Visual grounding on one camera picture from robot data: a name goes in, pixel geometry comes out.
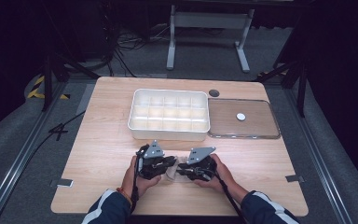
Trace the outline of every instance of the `person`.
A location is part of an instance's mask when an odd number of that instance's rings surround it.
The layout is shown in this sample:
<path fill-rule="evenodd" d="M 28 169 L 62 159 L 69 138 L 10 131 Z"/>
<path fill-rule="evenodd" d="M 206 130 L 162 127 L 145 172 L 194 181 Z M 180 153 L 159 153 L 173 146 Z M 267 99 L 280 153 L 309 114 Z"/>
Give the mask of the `person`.
<path fill-rule="evenodd" d="M 249 223 L 299 223 L 296 217 L 269 197 L 255 190 L 248 191 L 239 185 L 226 165 L 220 161 L 216 154 L 211 154 L 216 161 L 216 172 L 228 186 L 228 192 L 232 198 L 241 205 L 244 218 Z M 84 217 L 83 224 L 94 223 L 125 223 L 131 215 L 131 193 L 134 178 L 134 166 L 136 157 L 131 160 L 131 165 L 124 175 L 121 188 L 107 190 L 100 199 L 89 209 Z M 141 198 L 147 189 L 157 185 L 161 176 L 158 175 L 150 180 L 138 177 L 136 184 Z M 214 189 L 224 193 L 222 185 L 214 176 L 210 181 L 194 180 L 195 184 L 202 188 Z"/>

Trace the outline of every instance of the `hand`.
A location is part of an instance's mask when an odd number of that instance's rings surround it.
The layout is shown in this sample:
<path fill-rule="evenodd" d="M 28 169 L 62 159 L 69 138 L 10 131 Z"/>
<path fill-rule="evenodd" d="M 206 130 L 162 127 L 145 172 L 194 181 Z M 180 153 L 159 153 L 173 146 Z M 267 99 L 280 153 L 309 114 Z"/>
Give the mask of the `hand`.
<path fill-rule="evenodd" d="M 126 194 L 128 196 L 132 195 L 132 185 L 133 185 L 133 175 L 134 175 L 134 171 L 135 171 L 135 162 L 136 162 L 136 156 L 133 156 L 132 160 L 131 160 L 131 165 L 127 169 L 126 174 L 124 175 L 124 178 L 123 178 L 123 183 L 121 185 L 124 192 L 126 192 Z M 160 179 L 161 179 L 161 175 L 157 175 L 150 180 L 144 179 L 144 178 L 141 178 L 140 176 L 138 176 L 138 178 L 136 179 L 136 186 L 138 187 L 139 198 L 141 198 L 149 188 L 157 185 L 157 183 L 159 182 Z"/>
<path fill-rule="evenodd" d="M 242 199 L 248 193 L 248 190 L 241 187 L 232 176 L 231 172 L 228 170 L 226 165 L 220 161 L 220 158 L 216 154 L 211 154 L 212 159 L 216 162 L 216 172 L 219 174 L 220 178 L 226 183 L 228 187 L 228 192 L 231 194 L 233 199 L 237 203 L 241 203 Z M 224 193 L 223 187 L 217 179 L 216 176 L 210 181 L 194 180 L 195 184 L 202 188 L 214 189 L 218 192 Z"/>

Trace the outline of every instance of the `dark blue sleeve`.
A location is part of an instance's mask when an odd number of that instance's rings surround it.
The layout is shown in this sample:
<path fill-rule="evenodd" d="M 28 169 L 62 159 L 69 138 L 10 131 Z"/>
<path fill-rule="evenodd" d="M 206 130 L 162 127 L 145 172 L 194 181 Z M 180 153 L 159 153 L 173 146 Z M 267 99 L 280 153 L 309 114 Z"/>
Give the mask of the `dark blue sleeve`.
<path fill-rule="evenodd" d="M 299 223 L 292 213 L 262 192 L 249 192 L 241 202 L 241 209 L 250 223 Z"/>
<path fill-rule="evenodd" d="M 103 196 L 89 209 L 82 224 L 126 223 L 131 214 L 130 203 L 119 192 L 107 190 Z"/>

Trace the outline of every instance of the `wooden tabletop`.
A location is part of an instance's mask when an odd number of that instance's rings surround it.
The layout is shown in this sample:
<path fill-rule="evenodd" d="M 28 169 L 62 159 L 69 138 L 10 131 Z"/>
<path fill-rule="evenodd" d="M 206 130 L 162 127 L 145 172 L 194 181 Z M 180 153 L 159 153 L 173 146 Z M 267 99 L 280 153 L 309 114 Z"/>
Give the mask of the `wooden tabletop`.
<path fill-rule="evenodd" d="M 131 157 L 152 140 L 132 138 L 128 128 L 132 97 L 138 89 L 219 90 L 220 98 L 268 101 L 264 86 L 254 82 L 100 77 L 89 101 L 62 178 L 71 188 L 58 187 L 51 204 L 55 213 L 87 213 L 107 189 L 121 186 Z M 216 147 L 216 153 L 246 189 L 266 193 L 296 216 L 308 207 L 298 182 L 287 182 L 295 171 L 282 137 L 279 139 L 216 139 L 202 142 L 162 141 L 166 156 L 188 156 L 192 147 Z M 193 183 L 173 183 L 165 175 L 138 202 L 133 214 L 236 216 L 224 194 Z"/>

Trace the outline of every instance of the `white container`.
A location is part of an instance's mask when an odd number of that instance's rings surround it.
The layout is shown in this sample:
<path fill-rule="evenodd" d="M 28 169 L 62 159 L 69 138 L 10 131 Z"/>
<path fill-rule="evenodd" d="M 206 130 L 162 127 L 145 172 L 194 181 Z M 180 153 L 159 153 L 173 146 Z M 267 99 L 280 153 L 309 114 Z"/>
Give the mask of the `white container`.
<path fill-rule="evenodd" d="M 202 91 L 137 90 L 128 123 L 136 139 L 203 141 L 210 129 Z"/>

